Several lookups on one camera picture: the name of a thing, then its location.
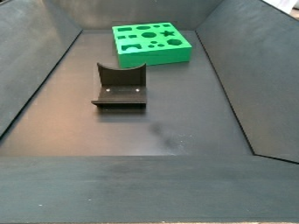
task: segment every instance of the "black plastic part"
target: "black plastic part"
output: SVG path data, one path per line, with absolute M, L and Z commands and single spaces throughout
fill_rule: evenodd
M 102 83 L 96 106 L 146 106 L 146 64 L 128 69 L 114 69 L 98 64 Z

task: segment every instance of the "shaped cutout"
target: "shaped cutout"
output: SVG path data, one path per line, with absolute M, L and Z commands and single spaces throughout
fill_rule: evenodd
M 131 27 L 122 27 L 122 28 L 118 28 L 118 30 L 120 32 L 131 32 L 132 31 L 132 28 Z
M 162 34 L 168 37 L 168 36 L 174 36 L 174 31 L 164 31 L 162 32 Z
M 154 38 L 156 36 L 156 34 L 154 32 L 144 32 L 142 35 L 147 39 L 151 39 L 151 38 Z
M 179 39 L 172 38 L 172 39 L 167 40 L 167 43 L 171 46 L 179 46 L 183 42 Z
M 151 29 L 151 26 L 148 26 L 148 25 L 142 25 L 142 26 L 138 26 L 136 29 L 138 29 L 138 30 L 148 30 L 148 29 Z
M 142 49 L 142 45 L 136 44 L 136 45 L 122 45 L 122 50 L 126 51 L 128 48 L 136 48 L 136 49 Z

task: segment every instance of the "black bracket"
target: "black bracket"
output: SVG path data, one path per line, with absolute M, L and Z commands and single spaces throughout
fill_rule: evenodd
M 146 64 L 114 69 L 98 63 L 98 72 L 102 88 L 98 100 L 92 101 L 96 106 L 146 105 Z

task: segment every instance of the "gray wall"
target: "gray wall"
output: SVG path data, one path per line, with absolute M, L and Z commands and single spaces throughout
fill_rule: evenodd
M 0 5 L 0 136 L 79 34 L 49 0 Z
M 299 162 L 298 21 L 226 0 L 198 33 L 255 153 Z
M 53 0 L 87 30 L 112 25 L 174 22 L 195 30 L 223 0 Z

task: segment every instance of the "circular hole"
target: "circular hole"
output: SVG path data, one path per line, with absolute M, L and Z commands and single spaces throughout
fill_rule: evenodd
M 148 25 L 142 25 L 142 26 L 138 26 L 136 29 L 138 29 L 138 30 L 148 30 L 148 29 L 151 29 L 151 26 L 148 26 Z
M 167 40 L 167 43 L 171 46 L 179 46 L 183 42 L 179 39 L 172 38 L 172 39 Z
M 144 33 L 142 34 L 142 36 L 143 36 L 144 38 L 151 39 L 151 38 L 154 38 L 154 37 L 156 36 L 156 34 L 155 34 L 154 32 L 144 32 Z

